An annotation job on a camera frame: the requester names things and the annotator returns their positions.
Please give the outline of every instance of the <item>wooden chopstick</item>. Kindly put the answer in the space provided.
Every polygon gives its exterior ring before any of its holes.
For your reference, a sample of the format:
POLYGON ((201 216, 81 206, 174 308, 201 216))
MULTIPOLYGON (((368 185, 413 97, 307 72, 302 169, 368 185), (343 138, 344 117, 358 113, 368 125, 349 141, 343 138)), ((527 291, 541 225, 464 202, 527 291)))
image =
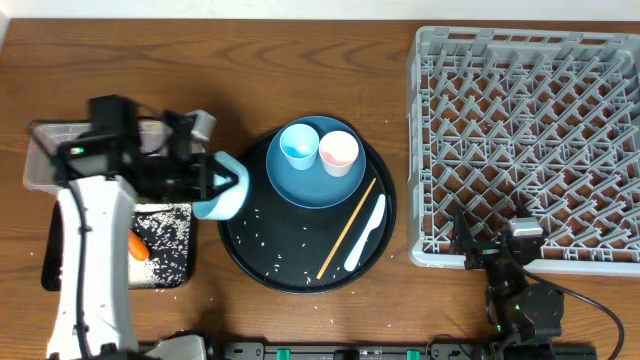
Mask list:
POLYGON ((331 259, 333 259, 333 255, 336 254, 336 250, 338 250, 340 243, 342 243, 342 239, 344 239, 344 236, 347 234, 347 231, 349 231, 349 228, 351 227, 351 224, 353 224, 353 220, 356 218, 356 215, 358 215, 358 212, 360 212, 360 208, 362 207, 362 204, 364 204, 364 201, 367 199, 367 196, 369 196, 369 192, 371 192, 371 189, 373 188, 373 184, 375 184, 375 182, 376 182, 376 178, 374 177, 373 180, 371 180, 371 184, 369 185, 369 188, 362 196, 362 199, 360 199, 360 203, 356 207, 353 214, 351 214, 351 218, 349 219, 349 222, 347 222, 347 225, 344 227, 344 230, 342 230, 342 234, 340 234, 338 241, 336 241, 336 244, 333 245, 333 249, 331 249, 331 252, 327 257, 327 260, 325 260, 324 265, 322 265, 322 269, 320 269, 320 272, 316 276, 316 279, 320 280, 322 278, 322 275, 324 275, 325 270, 327 270, 327 266, 329 266, 331 259))

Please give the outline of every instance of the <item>pink cup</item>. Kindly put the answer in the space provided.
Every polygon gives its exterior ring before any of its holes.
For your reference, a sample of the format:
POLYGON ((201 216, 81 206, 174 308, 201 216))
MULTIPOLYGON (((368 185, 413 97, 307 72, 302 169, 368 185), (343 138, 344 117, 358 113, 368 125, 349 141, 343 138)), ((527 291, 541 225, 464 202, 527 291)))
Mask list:
POLYGON ((327 173, 334 177, 347 175, 360 149, 358 141, 345 131, 332 131, 320 140, 320 158, 327 173))

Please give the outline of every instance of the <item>plastic dish rack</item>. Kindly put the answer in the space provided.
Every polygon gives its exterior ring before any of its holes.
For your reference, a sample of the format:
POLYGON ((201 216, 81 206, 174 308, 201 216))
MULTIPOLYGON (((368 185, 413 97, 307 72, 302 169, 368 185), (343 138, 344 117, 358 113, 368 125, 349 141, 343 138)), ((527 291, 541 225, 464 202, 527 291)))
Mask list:
POLYGON ((491 238, 521 201, 529 270, 640 276, 640 37, 423 27, 407 59, 409 257, 449 255, 461 206, 491 238))

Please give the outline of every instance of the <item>blue plate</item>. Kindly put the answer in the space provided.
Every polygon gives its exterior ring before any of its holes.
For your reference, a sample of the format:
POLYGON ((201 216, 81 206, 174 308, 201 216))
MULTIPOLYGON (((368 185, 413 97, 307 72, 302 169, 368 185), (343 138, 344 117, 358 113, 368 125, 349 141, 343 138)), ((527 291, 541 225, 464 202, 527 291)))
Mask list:
POLYGON ((320 154, 307 170, 296 170, 285 158, 280 150, 280 135, 282 128, 271 141, 267 151, 267 174, 271 185, 278 194, 292 204, 309 209, 323 209, 337 205, 351 196, 358 188, 364 177, 367 160, 360 139, 351 128, 344 123, 326 116, 308 116, 292 122, 306 124, 318 132, 320 139, 331 131, 346 131, 358 141, 360 152, 349 173, 343 177, 333 177, 324 170, 320 154))

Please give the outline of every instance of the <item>paper cup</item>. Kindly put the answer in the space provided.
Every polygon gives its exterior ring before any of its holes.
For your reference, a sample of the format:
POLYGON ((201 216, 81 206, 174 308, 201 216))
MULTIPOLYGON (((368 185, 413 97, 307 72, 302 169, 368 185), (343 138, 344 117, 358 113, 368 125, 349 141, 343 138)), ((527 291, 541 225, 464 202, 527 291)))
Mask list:
POLYGON ((307 170, 318 155, 318 133, 309 125, 294 124, 280 136, 280 150, 297 170, 307 170))
POLYGON ((332 131, 320 141, 322 165, 334 177, 347 175, 359 152, 358 141, 345 131, 332 131))

